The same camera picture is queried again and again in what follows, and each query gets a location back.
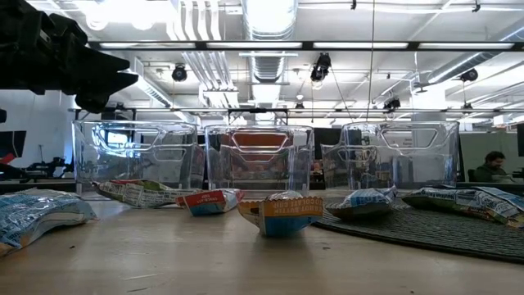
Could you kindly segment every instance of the person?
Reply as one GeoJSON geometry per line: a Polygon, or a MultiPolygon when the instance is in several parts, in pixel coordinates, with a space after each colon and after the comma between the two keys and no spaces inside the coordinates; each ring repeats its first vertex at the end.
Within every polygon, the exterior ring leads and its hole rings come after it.
{"type": "Polygon", "coordinates": [[[475,170],[475,179],[477,182],[493,183],[507,176],[508,174],[502,165],[506,157],[502,152],[490,152],[486,155],[484,165],[475,170]]]}

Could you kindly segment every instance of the plastic bin handle cutout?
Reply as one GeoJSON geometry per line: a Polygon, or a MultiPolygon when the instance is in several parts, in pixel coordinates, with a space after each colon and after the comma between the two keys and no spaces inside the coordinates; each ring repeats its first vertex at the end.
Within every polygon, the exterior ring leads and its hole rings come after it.
{"type": "Polygon", "coordinates": [[[249,132],[235,132],[231,141],[239,152],[246,154],[279,153],[291,142],[287,134],[249,132]]]}
{"type": "Polygon", "coordinates": [[[102,147],[103,149],[107,150],[107,151],[113,151],[113,152],[148,152],[150,151],[156,144],[156,142],[158,141],[160,135],[162,133],[165,133],[164,131],[162,131],[160,128],[155,128],[155,127],[148,127],[148,128],[140,128],[140,129],[136,129],[136,128],[129,128],[129,127],[125,127],[125,126],[122,126],[122,127],[94,127],[94,130],[93,130],[93,136],[95,137],[94,138],[94,143],[97,145],[97,146],[100,146],[102,147]],[[104,134],[102,134],[102,131],[107,134],[109,132],[116,132],[116,133],[121,133],[121,132],[129,132],[130,134],[132,132],[134,132],[136,135],[138,134],[144,134],[144,133],[149,133],[149,134],[155,134],[155,139],[153,139],[153,141],[151,142],[151,144],[148,144],[146,147],[144,147],[144,144],[140,144],[140,143],[125,143],[124,146],[120,147],[110,147],[108,145],[108,143],[106,142],[106,139],[104,138],[104,134]]]}
{"type": "Polygon", "coordinates": [[[438,133],[439,130],[435,128],[383,129],[380,132],[380,137],[384,143],[386,143],[388,148],[395,150],[414,150],[433,148],[438,133]],[[388,134],[410,134],[410,136],[406,138],[411,138],[412,142],[409,146],[399,146],[399,144],[396,143],[391,136],[388,136],[388,134]]]}

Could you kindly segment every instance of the chip bag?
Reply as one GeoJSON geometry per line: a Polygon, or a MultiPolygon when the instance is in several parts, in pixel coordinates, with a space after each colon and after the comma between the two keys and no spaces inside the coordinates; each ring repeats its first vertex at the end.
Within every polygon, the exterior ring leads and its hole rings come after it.
{"type": "Polygon", "coordinates": [[[181,205],[181,197],[198,193],[200,189],[174,189],[150,180],[111,180],[92,182],[100,195],[136,208],[157,208],[181,205]]]}
{"type": "Polygon", "coordinates": [[[396,187],[366,188],[354,191],[342,203],[329,204],[326,210],[342,220],[381,216],[391,212],[396,187]]]}
{"type": "Polygon", "coordinates": [[[524,229],[524,200],[497,188],[421,188],[402,200],[417,209],[459,213],[524,229]]]}
{"type": "Polygon", "coordinates": [[[183,207],[192,216],[205,216],[230,211],[244,198],[240,189],[222,188],[183,197],[183,207]]]}
{"type": "Polygon", "coordinates": [[[286,191],[269,195],[263,201],[241,202],[238,211],[263,235],[282,237],[322,219],[323,200],[286,191]]]}
{"type": "Polygon", "coordinates": [[[0,256],[28,246],[48,230],[96,219],[74,193],[28,189],[0,195],[0,256]]]}

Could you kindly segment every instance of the rubber mat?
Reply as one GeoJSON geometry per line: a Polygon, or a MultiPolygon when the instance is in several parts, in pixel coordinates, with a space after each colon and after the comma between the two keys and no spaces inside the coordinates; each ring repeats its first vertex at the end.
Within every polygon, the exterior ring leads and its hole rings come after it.
{"type": "Polygon", "coordinates": [[[524,230],[396,204],[391,214],[346,223],[324,209],[315,226],[378,241],[524,264],[524,230]]]}

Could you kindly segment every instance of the wooden table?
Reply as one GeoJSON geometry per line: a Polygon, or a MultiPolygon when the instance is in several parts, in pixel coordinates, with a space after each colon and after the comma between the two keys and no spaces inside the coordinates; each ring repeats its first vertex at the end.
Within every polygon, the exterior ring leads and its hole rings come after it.
{"type": "Polygon", "coordinates": [[[0,294],[519,294],[524,266],[309,227],[259,236],[236,210],[190,217],[92,202],[101,218],[0,258],[0,294]]]}

